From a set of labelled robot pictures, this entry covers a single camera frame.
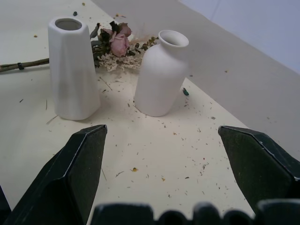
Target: round vase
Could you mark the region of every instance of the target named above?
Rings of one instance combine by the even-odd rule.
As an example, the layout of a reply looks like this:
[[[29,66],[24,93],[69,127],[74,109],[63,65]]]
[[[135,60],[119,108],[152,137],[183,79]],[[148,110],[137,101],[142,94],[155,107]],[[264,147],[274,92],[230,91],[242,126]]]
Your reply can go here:
[[[142,59],[135,91],[135,106],[149,116],[166,115],[188,74],[188,39],[173,30],[158,34],[161,42],[149,48]]]

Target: pink rose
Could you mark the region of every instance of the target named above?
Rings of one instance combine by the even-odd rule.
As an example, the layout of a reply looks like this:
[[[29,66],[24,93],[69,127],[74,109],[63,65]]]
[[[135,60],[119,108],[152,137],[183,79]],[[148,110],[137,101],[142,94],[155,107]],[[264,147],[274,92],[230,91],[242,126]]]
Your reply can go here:
[[[120,23],[119,24],[120,28],[120,34],[125,34],[126,37],[131,35],[131,29],[128,27],[127,23]]]
[[[129,47],[129,41],[125,34],[117,34],[115,37],[110,39],[111,51],[115,56],[125,56],[126,50]]]

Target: white vase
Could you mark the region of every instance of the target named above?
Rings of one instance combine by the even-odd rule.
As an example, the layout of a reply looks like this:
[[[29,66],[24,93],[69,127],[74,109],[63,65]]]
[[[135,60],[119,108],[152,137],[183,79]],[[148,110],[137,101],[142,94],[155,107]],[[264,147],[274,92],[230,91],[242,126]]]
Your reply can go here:
[[[144,54],[135,91],[135,106],[155,117],[169,112],[188,74],[188,39],[173,30],[161,31],[158,38],[161,44]]]
[[[55,113],[83,120],[100,107],[88,26],[73,17],[48,26],[49,61]]]

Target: table surface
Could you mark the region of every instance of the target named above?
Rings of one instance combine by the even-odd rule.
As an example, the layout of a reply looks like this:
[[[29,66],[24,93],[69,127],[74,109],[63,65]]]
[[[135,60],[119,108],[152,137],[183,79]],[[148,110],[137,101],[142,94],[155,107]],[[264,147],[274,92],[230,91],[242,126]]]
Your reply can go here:
[[[90,30],[96,23],[109,27],[112,18],[93,2],[84,2],[85,6],[79,0],[4,0],[0,64],[47,58],[47,24],[55,16],[77,11]],[[155,218],[166,209],[191,218],[199,201],[212,202],[221,213],[231,208],[253,213],[218,135],[220,125],[245,127],[243,123],[188,79],[183,86],[190,96],[180,91],[170,113],[153,118],[134,107],[137,74],[97,69],[97,77],[112,90],[98,79],[101,107],[94,115],[82,121],[56,117],[47,125],[55,117],[49,66],[0,74],[0,184],[11,208],[73,133],[106,124],[106,179],[101,173],[94,205],[149,203]]]

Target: vase neck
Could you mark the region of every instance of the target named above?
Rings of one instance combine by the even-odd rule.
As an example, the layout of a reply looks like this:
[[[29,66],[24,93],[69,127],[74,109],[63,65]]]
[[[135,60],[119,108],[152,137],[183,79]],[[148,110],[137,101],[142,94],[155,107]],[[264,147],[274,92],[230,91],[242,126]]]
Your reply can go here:
[[[161,45],[168,51],[178,52],[188,46],[188,39],[183,34],[173,30],[162,30],[158,34]]]

